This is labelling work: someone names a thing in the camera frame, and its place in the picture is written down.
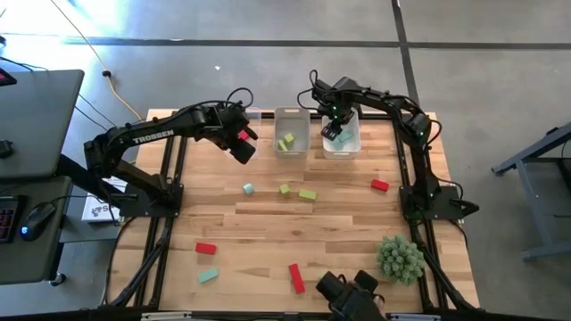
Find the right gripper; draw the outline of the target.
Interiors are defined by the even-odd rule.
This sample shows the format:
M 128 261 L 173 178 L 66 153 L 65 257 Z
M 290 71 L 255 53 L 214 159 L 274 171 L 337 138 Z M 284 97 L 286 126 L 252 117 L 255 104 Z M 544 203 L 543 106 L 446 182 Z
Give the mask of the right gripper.
M 327 117 L 329 123 L 326 124 L 320 134 L 325 138 L 334 138 L 335 134 L 340 134 L 346 125 L 357 113 L 357 104 L 351 101 L 337 100 L 327 104 Z

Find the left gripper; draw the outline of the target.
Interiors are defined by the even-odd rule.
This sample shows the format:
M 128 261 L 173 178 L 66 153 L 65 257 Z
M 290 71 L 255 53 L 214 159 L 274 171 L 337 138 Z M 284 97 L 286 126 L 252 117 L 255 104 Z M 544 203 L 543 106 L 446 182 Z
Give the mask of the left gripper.
M 257 140 L 256 132 L 248 127 L 248 117 L 244 108 L 230 106 L 218 108 L 219 125 L 210 140 L 221 150 L 229 149 L 230 154 L 241 164 L 246 164 L 255 154 L 256 148 L 246 139 Z M 243 130 L 243 139 L 238 140 L 238 133 Z

